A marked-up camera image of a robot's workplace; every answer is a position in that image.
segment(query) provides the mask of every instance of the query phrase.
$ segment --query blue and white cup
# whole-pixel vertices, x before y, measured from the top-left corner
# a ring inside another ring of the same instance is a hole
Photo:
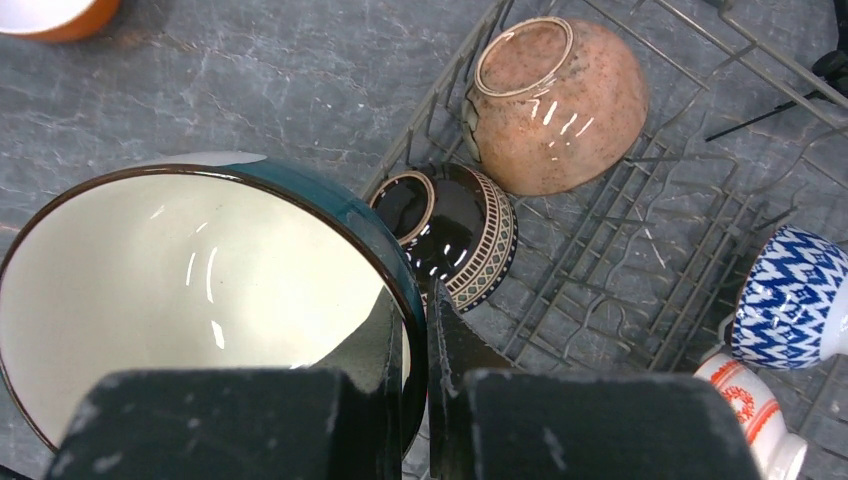
[[[786,225],[757,257],[732,325],[733,357],[778,370],[848,353],[848,254]]]
[[[54,449],[115,371],[310,366],[390,390],[408,448],[425,339],[415,278],[374,211],[264,155],[181,155],[84,182],[36,213],[2,264],[3,380]]]

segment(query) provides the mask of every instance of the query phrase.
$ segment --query ceramic bowl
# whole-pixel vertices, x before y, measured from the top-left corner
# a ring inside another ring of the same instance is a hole
[[[120,0],[0,0],[0,33],[43,42],[70,42],[97,33]]]
[[[773,369],[809,368],[848,353],[848,254],[786,225],[765,244],[739,296],[733,357]]]
[[[480,55],[463,135],[505,191],[549,195],[615,164],[638,138],[648,105],[642,69],[618,36],[585,20],[533,18]]]
[[[381,324],[398,332],[408,448],[425,405],[424,311],[374,212],[262,155],[160,162],[63,193],[3,262],[3,380],[41,439],[55,448],[77,403],[116,371],[335,366],[373,391],[386,339],[363,331]]]
[[[491,296],[512,265],[515,209],[494,182],[468,167],[427,164],[403,172],[386,180],[370,205],[405,250],[421,290],[431,277],[442,280],[462,312]]]
[[[807,442],[789,433],[774,394],[754,372],[718,353],[695,372],[733,407],[751,453],[765,480],[795,480],[804,464]]]

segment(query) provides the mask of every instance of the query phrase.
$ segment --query blue zigzag pattern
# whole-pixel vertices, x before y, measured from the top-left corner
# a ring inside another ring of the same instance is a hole
[[[848,276],[848,254],[831,242],[784,226],[757,259],[736,310],[733,356],[780,370],[821,362],[830,306]]]

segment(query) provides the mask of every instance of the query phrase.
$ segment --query metal dish rack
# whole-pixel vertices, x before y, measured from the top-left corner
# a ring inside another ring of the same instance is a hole
[[[597,181],[566,194],[512,198],[516,261],[466,317],[529,371],[694,371],[717,344],[718,324],[771,230],[791,220],[848,243],[848,210],[840,210],[848,205],[848,99],[802,66],[835,45],[835,24],[832,32],[822,27],[835,23],[832,6],[772,3],[498,0],[361,194],[412,165],[473,164],[462,144],[460,101],[477,56],[500,31],[539,15],[606,25],[633,48],[651,84],[645,132]],[[813,89],[832,103],[805,100]],[[800,106],[703,142],[787,100]],[[848,475],[848,361],[758,373],[789,428],[810,442],[802,478]],[[407,478],[428,477],[427,435],[425,423],[404,463]]]

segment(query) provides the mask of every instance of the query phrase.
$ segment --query orange bowl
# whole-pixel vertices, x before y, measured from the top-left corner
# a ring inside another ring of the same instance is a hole
[[[0,0],[0,34],[41,42],[81,40],[97,33],[120,0]]]

